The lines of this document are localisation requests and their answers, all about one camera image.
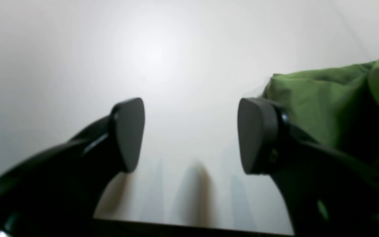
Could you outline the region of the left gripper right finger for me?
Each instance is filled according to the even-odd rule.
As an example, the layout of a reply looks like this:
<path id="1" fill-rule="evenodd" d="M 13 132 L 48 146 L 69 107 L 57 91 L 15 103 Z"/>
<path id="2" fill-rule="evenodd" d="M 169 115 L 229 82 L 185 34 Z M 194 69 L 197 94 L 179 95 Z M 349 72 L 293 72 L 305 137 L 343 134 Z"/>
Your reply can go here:
<path id="1" fill-rule="evenodd" d="M 264 98 L 242 98 L 237 124 L 245 174 L 272 178 L 297 237 L 379 237 L 379 171 L 319 144 Z"/>

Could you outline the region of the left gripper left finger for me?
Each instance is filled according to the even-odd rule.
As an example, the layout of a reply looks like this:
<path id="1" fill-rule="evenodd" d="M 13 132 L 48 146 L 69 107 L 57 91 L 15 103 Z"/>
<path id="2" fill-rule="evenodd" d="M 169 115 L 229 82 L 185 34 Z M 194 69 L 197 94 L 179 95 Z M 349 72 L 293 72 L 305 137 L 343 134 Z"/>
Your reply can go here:
<path id="1" fill-rule="evenodd" d="M 13 237 L 88 236 L 111 179 L 138 165 L 145 109 L 141 98 L 70 140 L 40 152 L 0 176 L 0 231 Z"/>

